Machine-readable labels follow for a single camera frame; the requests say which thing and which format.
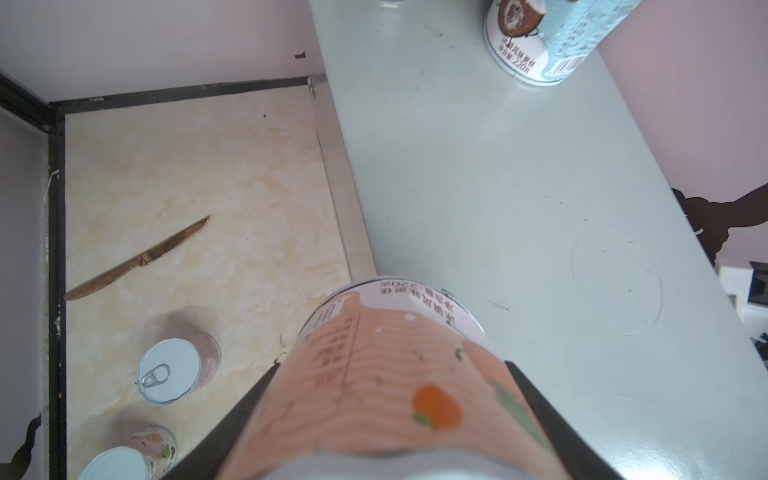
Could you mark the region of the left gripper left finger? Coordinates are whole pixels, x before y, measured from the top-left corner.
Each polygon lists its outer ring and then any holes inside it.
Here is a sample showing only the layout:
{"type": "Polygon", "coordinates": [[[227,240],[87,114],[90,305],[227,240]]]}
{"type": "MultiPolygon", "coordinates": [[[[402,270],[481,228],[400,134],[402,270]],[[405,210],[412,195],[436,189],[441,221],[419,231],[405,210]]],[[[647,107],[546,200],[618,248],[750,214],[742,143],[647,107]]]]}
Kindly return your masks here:
{"type": "Polygon", "coordinates": [[[200,444],[162,479],[215,479],[280,366],[275,363],[200,444]]]}

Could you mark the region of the patterned can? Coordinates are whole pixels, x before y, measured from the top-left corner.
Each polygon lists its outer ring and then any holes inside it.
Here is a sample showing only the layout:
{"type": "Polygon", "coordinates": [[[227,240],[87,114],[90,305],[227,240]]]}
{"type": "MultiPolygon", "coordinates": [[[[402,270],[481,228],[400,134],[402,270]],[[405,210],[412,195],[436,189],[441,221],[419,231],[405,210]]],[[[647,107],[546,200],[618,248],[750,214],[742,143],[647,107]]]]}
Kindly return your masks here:
{"type": "Polygon", "coordinates": [[[493,60],[518,80],[551,86],[570,76],[640,0],[494,0],[483,25],[493,60]]]}

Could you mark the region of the orange label can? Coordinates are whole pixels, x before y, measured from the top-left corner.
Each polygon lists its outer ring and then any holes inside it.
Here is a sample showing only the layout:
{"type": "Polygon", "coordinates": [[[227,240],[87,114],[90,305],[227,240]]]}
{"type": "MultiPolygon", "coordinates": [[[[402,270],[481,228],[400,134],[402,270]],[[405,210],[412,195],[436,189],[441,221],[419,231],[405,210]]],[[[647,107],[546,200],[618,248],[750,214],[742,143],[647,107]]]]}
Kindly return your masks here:
{"type": "Polygon", "coordinates": [[[506,364],[449,294],[397,277],[308,319],[222,479],[564,479],[506,364]]]}

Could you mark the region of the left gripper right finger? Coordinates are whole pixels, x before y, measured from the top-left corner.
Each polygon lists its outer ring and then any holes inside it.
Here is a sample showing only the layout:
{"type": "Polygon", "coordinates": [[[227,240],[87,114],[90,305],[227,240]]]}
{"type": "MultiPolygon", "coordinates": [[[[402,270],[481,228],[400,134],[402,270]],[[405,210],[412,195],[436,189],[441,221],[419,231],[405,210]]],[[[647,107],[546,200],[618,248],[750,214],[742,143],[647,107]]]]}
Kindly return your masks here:
{"type": "Polygon", "coordinates": [[[583,440],[513,362],[506,361],[505,364],[572,479],[623,479],[583,440]]]}

